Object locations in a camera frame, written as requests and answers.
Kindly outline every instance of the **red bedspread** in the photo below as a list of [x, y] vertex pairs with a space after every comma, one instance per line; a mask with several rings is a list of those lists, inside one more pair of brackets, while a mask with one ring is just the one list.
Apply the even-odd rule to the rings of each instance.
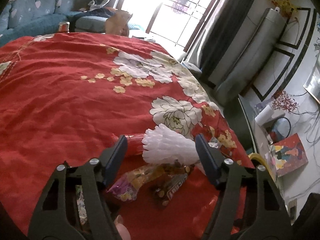
[[[192, 138], [212, 132], [245, 166], [233, 131], [190, 72], [159, 45], [126, 37], [70, 33], [19, 38], [0, 49], [0, 200], [26, 234], [55, 167], [84, 164], [110, 135], [164, 123]], [[143, 165], [125, 158], [119, 175]], [[195, 170], [163, 211], [146, 189], [121, 209], [133, 240], [196, 239], [191, 223], [217, 194]]]

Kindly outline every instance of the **colorful picture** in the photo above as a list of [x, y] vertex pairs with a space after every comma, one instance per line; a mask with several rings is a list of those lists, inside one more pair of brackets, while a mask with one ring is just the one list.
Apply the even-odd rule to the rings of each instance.
[[308, 162], [306, 152], [297, 133], [273, 145], [273, 165], [281, 177]]

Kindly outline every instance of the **white plastic feather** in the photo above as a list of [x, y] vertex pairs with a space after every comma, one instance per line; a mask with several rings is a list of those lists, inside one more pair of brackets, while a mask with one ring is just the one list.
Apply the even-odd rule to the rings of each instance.
[[164, 124], [148, 129], [142, 143], [145, 151], [142, 157], [145, 162], [152, 164], [170, 163], [175, 160], [184, 165], [191, 165], [199, 161], [195, 142], [183, 135], [170, 130]]

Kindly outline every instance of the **silver bolt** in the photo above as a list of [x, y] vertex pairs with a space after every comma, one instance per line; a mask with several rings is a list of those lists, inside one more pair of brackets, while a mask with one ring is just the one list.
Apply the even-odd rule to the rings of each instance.
[[99, 162], [99, 159], [97, 159], [97, 158], [93, 158], [93, 159], [91, 159], [90, 161], [89, 161], [89, 163], [91, 164], [91, 165], [95, 165], [95, 164], [97, 164]]
[[225, 160], [224, 160], [224, 163], [225, 163], [225, 164], [228, 164], [228, 165], [232, 165], [232, 164], [233, 164], [233, 160], [231, 160], [231, 159], [225, 159]]
[[63, 164], [60, 164], [58, 167], [57, 167], [57, 171], [63, 171], [65, 169], [65, 166]]
[[259, 165], [259, 166], [258, 166], [258, 170], [259, 170], [259, 171], [265, 171], [266, 168], [265, 168], [265, 166], [263, 166], [263, 165]]

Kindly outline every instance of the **sofa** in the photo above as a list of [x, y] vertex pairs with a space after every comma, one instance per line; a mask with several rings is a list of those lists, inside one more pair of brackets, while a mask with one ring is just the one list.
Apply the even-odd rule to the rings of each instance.
[[15, 0], [0, 14], [0, 47], [23, 36], [56, 33], [90, 0]]

